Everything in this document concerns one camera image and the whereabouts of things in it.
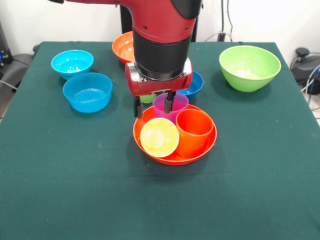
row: orange bowl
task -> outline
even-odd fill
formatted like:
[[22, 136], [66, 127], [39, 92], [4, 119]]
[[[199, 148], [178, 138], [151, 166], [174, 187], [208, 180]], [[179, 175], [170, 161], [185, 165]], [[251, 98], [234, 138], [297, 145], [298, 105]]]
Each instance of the orange bowl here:
[[132, 31], [120, 35], [112, 43], [112, 51], [123, 64], [134, 62], [134, 38]]
[[[201, 110], [200, 108], [193, 106], [191, 104], [188, 105], [189, 109], [197, 109]], [[156, 117], [154, 107], [149, 107], [147, 110], [143, 112], [143, 116], [140, 119], [136, 119], [133, 125], [133, 137], [136, 142], [136, 144], [139, 146], [139, 148], [145, 152], [148, 156], [153, 158], [154, 160], [158, 161], [159, 163], [171, 165], [171, 166], [180, 166], [180, 165], [186, 165], [190, 164], [201, 157], [203, 157], [205, 154], [207, 154], [210, 149], [214, 146], [216, 140], [217, 140], [217, 128], [216, 125], [214, 125], [213, 130], [210, 132], [208, 140], [206, 144], [203, 147], [203, 150], [200, 151], [200, 153], [193, 157], [193, 158], [186, 158], [180, 156], [176, 151], [174, 151], [171, 155], [166, 157], [154, 157], [149, 155], [144, 148], [142, 147], [141, 141], [140, 141], [140, 133], [144, 125], [151, 119], [154, 119]]]

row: green cup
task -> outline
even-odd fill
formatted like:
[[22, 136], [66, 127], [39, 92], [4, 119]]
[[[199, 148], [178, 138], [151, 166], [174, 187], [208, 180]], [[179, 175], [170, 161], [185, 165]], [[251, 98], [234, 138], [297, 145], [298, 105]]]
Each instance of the green cup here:
[[227, 82], [241, 92], [254, 92], [270, 83], [280, 72], [280, 60], [271, 52], [256, 46], [233, 46], [219, 57]]
[[156, 94], [152, 93], [151, 95], [140, 96], [140, 101], [144, 104], [150, 104], [156, 98]]

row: plastic bowl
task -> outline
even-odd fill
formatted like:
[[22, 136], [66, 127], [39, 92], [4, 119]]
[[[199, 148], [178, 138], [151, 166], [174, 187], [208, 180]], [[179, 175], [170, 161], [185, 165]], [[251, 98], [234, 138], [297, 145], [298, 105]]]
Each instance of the plastic bowl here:
[[233, 46], [219, 57], [227, 82], [241, 92], [261, 89], [280, 72], [281, 62], [270, 51], [256, 46]]
[[197, 73], [196, 71], [193, 71], [191, 85], [186, 89], [182, 89], [182, 90], [177, 91], [177, 93], [183, 94], [189, 100], [191, 100], [202, 89], [203, 86], [204, 86], [203, 77], [199, 73]]
[[[197, 109], [197, 110], [201, 110], [200, 108], [193, 106], [193, 105], [188, 105], [188, 109]], [[148, 154], [146, 152], [146, 150], [144, 150], [144, 148], [142, 147], [141, 144], [141, 140], [140, 140], [140, 133], [142, 128], [144, 127], [144, 125], [150, 121], [151, 119], [154, 119], [156, 117], [155, 115], [155, 111], [154, 111], [154, 107], [149, 107], [147, 110], [145, 110], [143, 112], [143, 116], [140, 119], [136, 119], [133, 125], [133, 137], [134, 140], [136, 142], [136, 144], [139, 146], [139, 148], [144, 151], [148, 156], [150, 156], [151, 158], [153, 158], [154, 160], [156, 160], [159, 163], [162, 164], [166, 164], [166, 165], [171, 165], [171, 166], [180, 166], [180, 165], [186, 165], [186, 164], [190, 164], [198, 159], [200, 159], [201, 157], [203, 157], [205, 154], [207, 154], [210, 149], [212, 149], [212, 147], [214, 146], [216, 140], [217, 140], [217, 128], [216, 126], [214, 126], [213, 130], [211, 131], [207, 143], [205, 146], [203, 146], [202, 151], [199, 153], [199, 155], [192, 157], [192, 158], [187, 158], [187, 157], [183, 157], [180, 156], [177, 151], [174, 151], [172, 154], [170, 154], [169, 156], [166, 157], [154, 157], [151, 156], [150, 154]]]
[[65, 80], [90, 72], [93, 64], [94, 56], [83, 50], [61, 52], [51, 61], [51, 67]]
[[110, 102], [112, 81], [100, 73], [84, 73], [69, 79], [63, 94], [70, 105], [81, 113], [94, 113]]
[[112, 51], [123, 64], [134, 62], [134, 37], [132, 31], [117, 37], [112, 43]]
[[143, 126], [140, 140], [143, 149], [149, 155], [164, 158], [176, 150], [179, 133], [170, 120], [158, 117], [151, 119]]
[[144, 104], [150, 104], [155, 100], [156, 96], [157, 95], [155, 93], [152, 93], [150, 95], [140, 96], [140, 101]]

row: light blue bowl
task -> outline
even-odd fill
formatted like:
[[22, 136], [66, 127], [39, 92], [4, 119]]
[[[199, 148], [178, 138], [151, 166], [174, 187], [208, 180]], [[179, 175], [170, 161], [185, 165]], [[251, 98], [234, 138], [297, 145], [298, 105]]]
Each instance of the light blue bowl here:
[[90, 72], [94, 56], [87, 51], [70, 50], [59, 53], [52, 59], [51, 67], [65, 80]]
[[187, 89], [182, 89], [177, 91], [177, 93], [186, 95], [186, 97], [189, 100], [191, 100], [202, 89], [203, 86], [204, 86], [204, 79], [199, 73], [197, 73], [196, 71], [193, 71], [191, 85]]
[[94, 113], [110, 102], [112, 81], [100, 73], [83, 73], [70, 78], [63, 86], [63, 95], [81, 113]]

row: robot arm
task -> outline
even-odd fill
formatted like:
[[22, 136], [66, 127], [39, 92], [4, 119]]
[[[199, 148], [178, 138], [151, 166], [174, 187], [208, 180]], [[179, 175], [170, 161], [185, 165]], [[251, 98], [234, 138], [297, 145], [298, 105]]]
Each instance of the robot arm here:
[[119, 4], [129, 9], [133, 23], [135, 62], [126, 65], [125, 75], [135, 97], [135, 115], [142, 116], [139, 96], [163, 91], [168, 91], [164, 109], [168, 113], [172, 109], [176, 91], [188, 88], [192, 81], [188, 49], [202, 0], [67, 1]]

